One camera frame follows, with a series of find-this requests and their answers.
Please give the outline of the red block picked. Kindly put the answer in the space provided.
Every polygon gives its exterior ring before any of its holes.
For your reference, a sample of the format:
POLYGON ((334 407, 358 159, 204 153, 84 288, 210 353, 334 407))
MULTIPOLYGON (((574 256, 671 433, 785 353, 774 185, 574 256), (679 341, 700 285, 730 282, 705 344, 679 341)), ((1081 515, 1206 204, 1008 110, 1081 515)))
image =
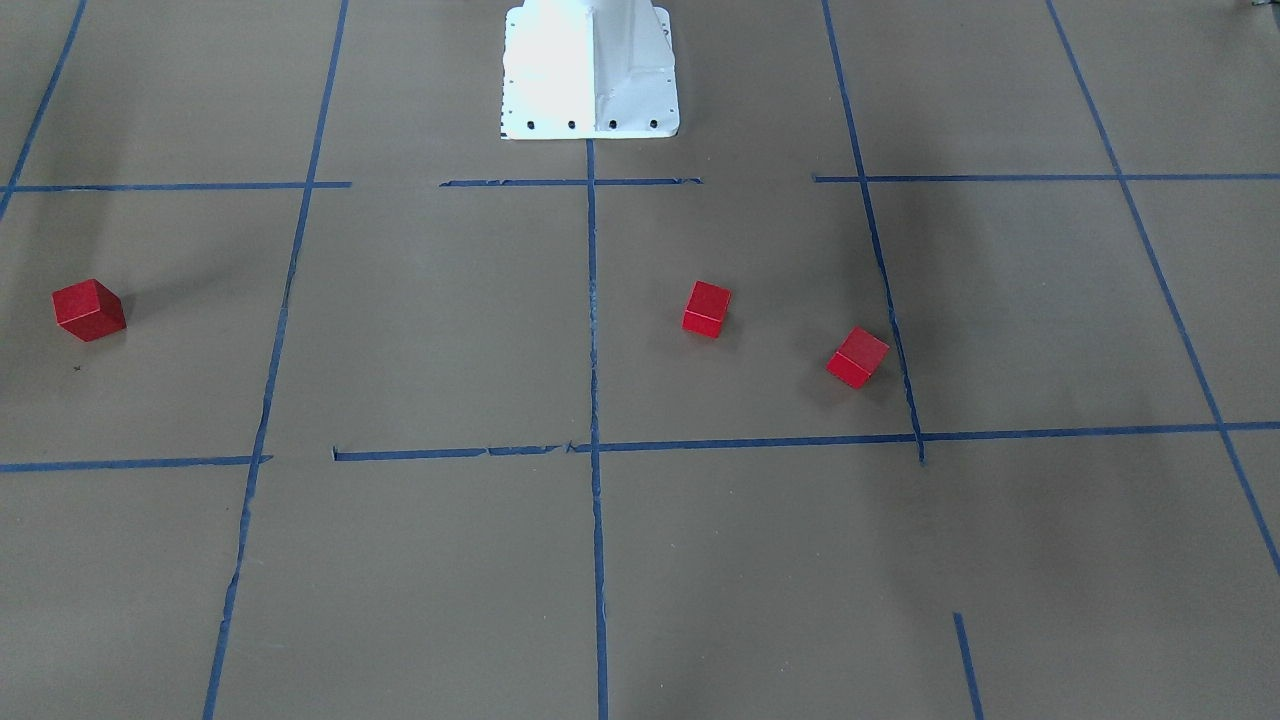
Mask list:
POLYGON ((55 290, 50 295, 56 324, 82 342, 92 342, 127 328, 120 297, 96 279, 55 290))

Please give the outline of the white central pedestal column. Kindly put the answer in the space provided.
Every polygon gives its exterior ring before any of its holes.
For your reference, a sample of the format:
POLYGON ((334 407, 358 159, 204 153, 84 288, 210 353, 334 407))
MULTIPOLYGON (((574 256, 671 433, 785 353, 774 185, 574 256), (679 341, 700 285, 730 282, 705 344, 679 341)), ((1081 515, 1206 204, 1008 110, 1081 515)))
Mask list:
POLYGON ((671 15, 652 1, 524 1, 506 13, 502 63, 504 140, 678 133, 671 15))

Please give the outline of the red block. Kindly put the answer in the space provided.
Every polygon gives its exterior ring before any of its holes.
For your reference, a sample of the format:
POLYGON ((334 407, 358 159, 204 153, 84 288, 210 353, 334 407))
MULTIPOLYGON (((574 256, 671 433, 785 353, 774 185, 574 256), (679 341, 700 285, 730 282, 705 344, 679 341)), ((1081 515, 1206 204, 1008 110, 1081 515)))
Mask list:
POLYGON ((860 389, 876 374, 890 346, 861 327, 854 327, 831 355, 826 370, 846 386, 860 389))
POLYGON ((682 329, 707 338, 719 338, 731 299, 731 290, 705 281, 695 281, 681 316, 682 329))

